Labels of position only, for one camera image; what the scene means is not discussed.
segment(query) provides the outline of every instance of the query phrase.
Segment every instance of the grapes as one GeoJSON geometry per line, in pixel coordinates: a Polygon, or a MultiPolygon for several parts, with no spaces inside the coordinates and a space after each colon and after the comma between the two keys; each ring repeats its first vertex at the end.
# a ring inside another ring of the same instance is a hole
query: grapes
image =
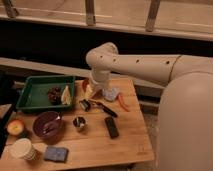
{"type": "Polygon", "coordinates": [[[57,105],[61,103],[61,88],[52,87],[47,92],[48,99],[51,104],[57,105]]]}

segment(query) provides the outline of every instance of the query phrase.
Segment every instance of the apple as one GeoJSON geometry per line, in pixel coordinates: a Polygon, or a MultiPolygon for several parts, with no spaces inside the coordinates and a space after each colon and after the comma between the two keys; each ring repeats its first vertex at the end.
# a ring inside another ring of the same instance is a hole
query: apple
{"type": "Polygon", "coordinates": [[[24,131],[24,123],[19,119],[10,121],[7,125],[7,132],[10,135],[18,136],[24,131]]]}

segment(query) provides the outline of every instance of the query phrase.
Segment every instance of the green tray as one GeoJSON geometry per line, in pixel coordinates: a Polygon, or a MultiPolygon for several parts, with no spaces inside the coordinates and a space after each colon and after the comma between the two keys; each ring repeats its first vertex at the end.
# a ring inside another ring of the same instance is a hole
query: green tray
{"type": "Polygon", "coordinates": [[[75,92],[75,77],[66,75],[31,76],[28,77],[21,96],[17,102],[16,109],[24,113],[42,112],[47,110],[69,110],[73,106],[75,92]],[[65,86],[70,88],[70,105],[52,105],[48,99],[47,92],[50,88],[58,86],[61,91],[65,86]]]}

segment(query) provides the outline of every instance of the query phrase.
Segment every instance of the purple bowl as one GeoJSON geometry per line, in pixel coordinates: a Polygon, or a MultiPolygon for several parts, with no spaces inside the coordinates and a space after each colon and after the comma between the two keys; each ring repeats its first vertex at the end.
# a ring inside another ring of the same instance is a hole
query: purple bowl
{"type": "Polygon", "coordinates": [[[33,123],[34,133],[43,139],[55,136],[62,126],[62,118],[58,112],[41,113],[33,123]]]}

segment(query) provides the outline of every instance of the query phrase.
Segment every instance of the food item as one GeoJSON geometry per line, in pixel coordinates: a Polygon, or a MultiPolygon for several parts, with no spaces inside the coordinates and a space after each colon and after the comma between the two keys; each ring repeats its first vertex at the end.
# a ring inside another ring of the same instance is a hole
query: food item
{"type": "Polygon", "coordinates": [[[24,123],[19,119],[14,119],[7,125],[7,132],[10,135],[19,136],[25,130],[24,123]]]}
{"type": "Polygon", "coordinates": [[[86,92],[87,85],[89,84],[89,78],[85,78],[82,82],[82,89],[86,92]]]}
{"type": "Polygon", "coordinates": [[[61,88],[60,87],[52,87],[47,92],[48,99],[53,105],[57,105],[61,103],[61,88]]]}
{"type": "Polygon", "coordinates": [[[126,111],[129,112],[130,110],[128,109],[127,105],[124,103],[124,99],[123,99],[123,94],[119,93],[118,94],[118,101],[120,106],[126,111]]]}
{"type": "Polygon", "coordinates": [[[85,99],[89,100],[93,95],[94,95],[94,92],[92,87],[89,84],[87,84],[85,95],[84,95],[85,99]]]}
{"type": "Polygon", "coordinates": [[[61,95],[61,102],[64,105],[69,105],[71,103],[71,96],[70,96],[70,90],[69,90],[68,85],[66,85],[66,87],[61,95]]]}

